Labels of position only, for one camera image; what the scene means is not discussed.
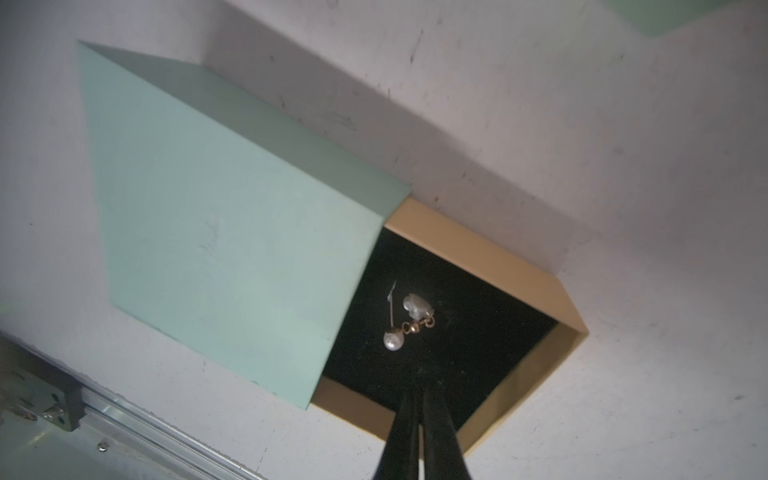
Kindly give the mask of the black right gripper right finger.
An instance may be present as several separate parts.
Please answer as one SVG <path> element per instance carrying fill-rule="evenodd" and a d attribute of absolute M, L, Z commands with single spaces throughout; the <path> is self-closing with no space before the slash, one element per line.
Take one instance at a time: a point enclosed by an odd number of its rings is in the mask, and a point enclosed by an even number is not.
<path fill-rule="evenodd" d="M 470 480 L 447 402 L 434 378 L 422 375 L 425 479 Z"/>

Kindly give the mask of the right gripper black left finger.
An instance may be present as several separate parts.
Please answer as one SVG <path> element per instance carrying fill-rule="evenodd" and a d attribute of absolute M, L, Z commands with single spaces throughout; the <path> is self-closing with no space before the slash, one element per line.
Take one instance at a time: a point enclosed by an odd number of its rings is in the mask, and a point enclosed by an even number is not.
<path fill-rule="evenodd" d="M 421 402 L 420 378 L 414 376 L 393 420 L 374 480 L 419 478 Z"/>

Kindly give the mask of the pearl flower drop earring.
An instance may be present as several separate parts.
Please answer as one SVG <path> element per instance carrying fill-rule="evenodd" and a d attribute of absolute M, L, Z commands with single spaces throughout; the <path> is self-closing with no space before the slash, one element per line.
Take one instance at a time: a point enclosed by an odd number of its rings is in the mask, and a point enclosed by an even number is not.
<path fill-rule="evenodd" d="M 394 281 L 386 297 L 389 328 L 382 337 L 385 348 L 391 352 L 400 350 L 408 335 L 418 334 L 436 325 L 435 309 L 427 300 L 415 293 L 410 293 L 403 298 L 402 306 L 408 314 L 408 320 L 397 325 L 394 318 L 396 286 L 397 281 Z"/>

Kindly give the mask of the mint green drawer jewelry box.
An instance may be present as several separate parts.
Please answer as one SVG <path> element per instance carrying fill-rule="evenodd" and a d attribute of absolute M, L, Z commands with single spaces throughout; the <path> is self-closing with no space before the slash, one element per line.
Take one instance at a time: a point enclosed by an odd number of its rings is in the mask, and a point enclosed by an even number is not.
<path fill-rule="evenodd" d="M 622 20 L 646 36 L 658 36 L 722 8 L 728 0 L 606 0 Z"/>

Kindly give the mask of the aluminium front rail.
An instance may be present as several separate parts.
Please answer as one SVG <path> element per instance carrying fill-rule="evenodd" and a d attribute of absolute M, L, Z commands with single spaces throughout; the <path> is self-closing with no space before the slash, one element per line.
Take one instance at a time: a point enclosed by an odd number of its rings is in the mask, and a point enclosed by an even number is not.
<path fill-rule="evenodd" d="M 124 398 L 1 339 L 4 479 L 256 479 Z"/>

